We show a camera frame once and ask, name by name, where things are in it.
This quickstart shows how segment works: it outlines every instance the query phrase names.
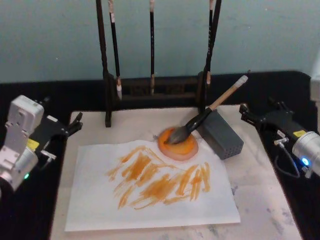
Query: wooden brush handle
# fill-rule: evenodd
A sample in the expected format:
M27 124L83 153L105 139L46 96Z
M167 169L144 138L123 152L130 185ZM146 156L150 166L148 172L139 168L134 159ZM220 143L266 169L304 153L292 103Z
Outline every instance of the wooden brush handle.
M217 100L212 103L209 108L213 111L216 109L220 104L222 104L228 97L230 97L238 88L240 88L246 81L248 80L248 77L243 75L239 78L238 81L235 82L235 84L232 85L227 91L225 91L224 94L222 94Z

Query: orange brush strokes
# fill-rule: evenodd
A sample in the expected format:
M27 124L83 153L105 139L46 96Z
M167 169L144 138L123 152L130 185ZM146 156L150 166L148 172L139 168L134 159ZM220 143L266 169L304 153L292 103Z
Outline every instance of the orange brush strokes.
M192 185L192 190L191 190L191 195L190 195L190 201L192 199L197 199L199 192L200 192L200 183L202 181L202 176L200 175L200 170L198 169L195 173L194 178L192 179L192 181L190 182L190 184Z
M190 195L176 196L176 197L172 197L172 198L164 200L163 203L165 205L170 205L170 204L174 204L174 203L180 202L180 201L182 201L184 199L187 199L188 197L190 197Z
M156 178L155 176L160 174L163 168L169 168L172 173L167 173L164 169L163 174ZM174 204L187 198L195 201L200 194L202 184L203 192L210 191L210 167L207 162L204 166L195 164L187 170L180 169L172 164L166 164L145 146L139 146L120 158L119 165L107 172L110 181L115 180L119 170L122 171L120 177L123 180L113 190L115 197L120 198L118 209L128 204L140 210L158 203ZM135 190L139 190L136 198L133 197Z
M122 195L119 201L118 209L124 207L127 204L128 198L130 194L134 191L134 189L135 189L134 186L131 186L127 189L127 191L125 191L125 193Z
M177 185L180 175L169 178L169 174L162 176L160 180L152 182L144 191L140 193L141 197L131 203L134 207L137 204L150 200L150 203L141 207L135 207L134 209L144 209L148 206L155 205L158 202L164 201L166 197L174 190Z
M177 195L184 195L184 191L185 188L189 182L189 179L191 177L191 174L193 173L193 171L198 167L198 165L193 165L191 167L189 167L189 169L185 172L185 174L183 175L181 181L180 181L180 186L178 188L178 190L175 192Z
M202 189L205 193L210 191L210 184L209 184L209 179L210 179L210 167L209 164L206 162L205 163L205 168L201 166L201 173L203 177L203 182L204 182L204 189Z

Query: orange paint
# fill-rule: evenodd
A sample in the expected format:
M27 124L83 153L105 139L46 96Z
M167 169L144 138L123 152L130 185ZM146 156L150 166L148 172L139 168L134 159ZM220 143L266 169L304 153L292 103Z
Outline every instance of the orange paint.
M210 191L210 184L209 184L209 179L210 179L210 167L209 164L206 162L205 163L205 168L201 166L201 174L203 177L204 181L204 188L202 189L205 193Z
M174 204L174 203L180 202L180 201L182 201L184 199L187 199L188 197L190 197L190 195L176 196L176 197L172 197L172 198L164 200L163 203L165 205L170 205L170 204Z
M136 210L139 210L164 201L166 197L174 190L179 179L181 178L180 175L173 176L171 178L169 177L169 174L165 174L160 180L155 180L154 182L152 182L149 186L146 187L145 190L140 193L141 197L131 203L131 206L134 207L135 205L142 203L145 200L150 200L149 204L142 207L134 208Z
M109 180L113 181L119 171L122 171L120 177L123 179L114 189L115 197L120 198L118 209L128 204L140 210L158 203L174 204L187 198L195 201L202 185L203 192L210 191L210 167L207 162L204 166L195 164L183 170L166 164L145 146L139 146L122 157L119 165L107 172ZM134 191L139 194L136 199L132 194Z
M186 155L189 154L198 144L193 135L190 135L184 142L181 142L179 144L165 144L165 141L169 138L170 134L173 131L173 127L168 128L159 136L158 145L160 149L166 149L172 153L179 155Z
M118 209L124 207L127 204L128 198L130 196L130 194L134 191L134 186L131 186L128 188L127 191L125 191L125 193L122 195L120 201L119 201L119 205L118 205Z
M193 165L189 167L189 169L185 172L185 174L182 176L182 179L180 181L180 186L178 190L175 192L177 195L184 195L185 188L189 182L189 179L191 177L191 174L194 172L194 170L198 167L198 165Z

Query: cable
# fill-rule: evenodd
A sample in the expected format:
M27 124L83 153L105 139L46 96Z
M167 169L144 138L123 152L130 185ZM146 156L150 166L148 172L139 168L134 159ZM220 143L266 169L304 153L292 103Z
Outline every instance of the cable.
M280 147L280 149L282 149L282 150L284 151L284 153L286 154L286 156L290 159L290 161L291 161L291 163L292 163L292 165L293 165L293 167L294 167L294 169L295 169L296 175L294 175L294 174L292 174L292 173L290 173L290 172L288 172L288 171L285 171L285 170L283 170L281 167L279 167L279 165L278 165L279 154L278 154L278 155L275 157L275 159L274 159L275 168L276 168L277 170L279 170L281 173L283 173L283 174L285 174L285 175L287 175L287 176L293 177L293 178L295 178L295 179L300 178L300 172L299 172L299 170L298 170L298 168L297 168L297 165L296 165L295 161L293 160L292 156L291 156L290 153L288 152L288 150L287 150L285 147L282 147L281 145L279 145L279 147Z

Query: white paper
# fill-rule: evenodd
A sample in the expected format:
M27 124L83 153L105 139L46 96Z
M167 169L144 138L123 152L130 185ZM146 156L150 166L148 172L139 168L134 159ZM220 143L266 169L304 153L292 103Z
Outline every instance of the white paper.
M144 140L79 147L65 231L239 223L240 215L224 164L205 141L200 139L198 144L198 153L187 162L176 162L165 157L158 150L155 142ZM151 149L165 164L173 165L176 168L160 167L152 179L143 186L137 187L136 182L131 181L122 189L119 196L115 196L114 189L128 176L127 174L123 177L122 172L137 159L139 153L137 152L122 165L113 181L110 181L110 176L107 173L119 166L121 157L129 154L138 146ZM160 160L153 155L146 151L142 151L142 153L149 156L151 160L149 164L160 164ZM143 190L154 181L163 178L165 174L169 174L169 178L172 178L184 173L193 165L199 165L190 176L190 181L192 181L197 169L201 173L200 166L206 166L205 163L208 163L210 168L210 191L204 192L205 184L201 182L196 200L194 197L190 201L190 197L188 197L169 205L164 204L164 201L159 201L143 209L135 209L135 207L143 207L151 202L151 200L146 200L135 206L130 206L130 203L140 197ZM192 192L190 181L185 188L185 195L190 195ZM134 190L129 195L127 204L119 208L121 196L130 186L133 186ZM166 199L177 197L176 192L180 185L175 186Z

